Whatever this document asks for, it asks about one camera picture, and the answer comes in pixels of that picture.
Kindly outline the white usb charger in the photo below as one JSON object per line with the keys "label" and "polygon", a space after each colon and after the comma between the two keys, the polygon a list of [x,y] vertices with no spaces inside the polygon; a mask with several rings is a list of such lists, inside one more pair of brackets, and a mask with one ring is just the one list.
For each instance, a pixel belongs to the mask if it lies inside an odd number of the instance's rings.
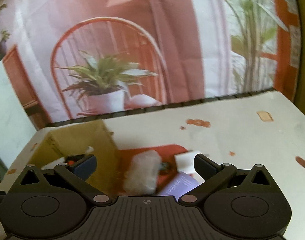
{"label": "white usb charger", "polygon": [[183,172],[185,174],[196,173],[194,168],[194,158],[200,151],[189,151],[186,153],[180,153],[174,155],[176,168],[178,172]]}

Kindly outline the purple booklet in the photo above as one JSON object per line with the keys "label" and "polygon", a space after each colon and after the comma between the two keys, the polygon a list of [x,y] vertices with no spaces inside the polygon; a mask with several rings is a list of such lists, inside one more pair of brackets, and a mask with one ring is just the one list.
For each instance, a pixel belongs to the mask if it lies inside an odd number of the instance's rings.
{"label": "purple booklet", "polygon": [[161,191],[158,196],[173,196],[178,200],[181,196],[199,186],[201,182],[189,174],[179,172]]}

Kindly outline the brown cardboard box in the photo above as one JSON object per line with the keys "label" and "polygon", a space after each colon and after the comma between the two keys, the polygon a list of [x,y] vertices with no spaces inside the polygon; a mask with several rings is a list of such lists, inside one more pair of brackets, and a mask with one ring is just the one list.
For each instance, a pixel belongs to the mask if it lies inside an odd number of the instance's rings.
{"label": "brown cardboard box", "polygon": [[29,159],[29,163],[41,168],[61,157],[85,154],[90,148],[93,149],[90,153],[97,158],[97,169],[86,181],[115,198],[118,191],[116,185],[120,154],[111,132],[102,120],[48,132]]}

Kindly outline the clear plastic floss pick box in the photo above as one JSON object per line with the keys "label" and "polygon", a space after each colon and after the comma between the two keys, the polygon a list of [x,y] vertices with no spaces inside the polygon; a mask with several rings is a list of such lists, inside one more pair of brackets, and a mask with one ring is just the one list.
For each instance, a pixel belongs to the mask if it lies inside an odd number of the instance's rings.
{"label": "clear plastic floss pick box", "polygon": [[161,163],[160,155],[154,150],[134,155],[123,182],[124,191],[132,196],[154,194]]}

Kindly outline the printed living room backdrop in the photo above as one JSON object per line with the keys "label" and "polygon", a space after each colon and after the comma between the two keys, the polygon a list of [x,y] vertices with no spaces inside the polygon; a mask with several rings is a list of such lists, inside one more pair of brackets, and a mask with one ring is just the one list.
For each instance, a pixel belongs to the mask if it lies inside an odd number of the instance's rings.
{"label": "printed living room backdrop", "polygon": [[296,0],[0,0],[0,54],[36,128],[273,88],[295,97]]}

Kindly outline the orange cap white marker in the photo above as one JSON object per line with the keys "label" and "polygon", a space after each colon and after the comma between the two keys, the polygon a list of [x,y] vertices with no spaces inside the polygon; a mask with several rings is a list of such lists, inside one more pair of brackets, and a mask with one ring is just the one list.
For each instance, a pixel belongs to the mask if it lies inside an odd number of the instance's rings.
{"label": "orange cap white marker", "polygon": [[56,165],[61,165],[61,164],[67,164],[67,165],[73,165],[75,161],[72,158],[64,158],[61,157],[59,159],[56,159],[54,161],[51,161],[50,163],[44,165],[41,167],[42,170],[51,170],[53,169]]}

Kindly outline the small teal round trinket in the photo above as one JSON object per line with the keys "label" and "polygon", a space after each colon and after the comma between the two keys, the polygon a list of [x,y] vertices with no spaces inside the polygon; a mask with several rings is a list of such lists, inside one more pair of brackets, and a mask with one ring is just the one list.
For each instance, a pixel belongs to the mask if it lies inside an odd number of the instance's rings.
{"label": "small teal round trinket", "polygon": [[159,167],[159,174],[168,174],[171,170],[171,164],[169,162],[161,162]]}

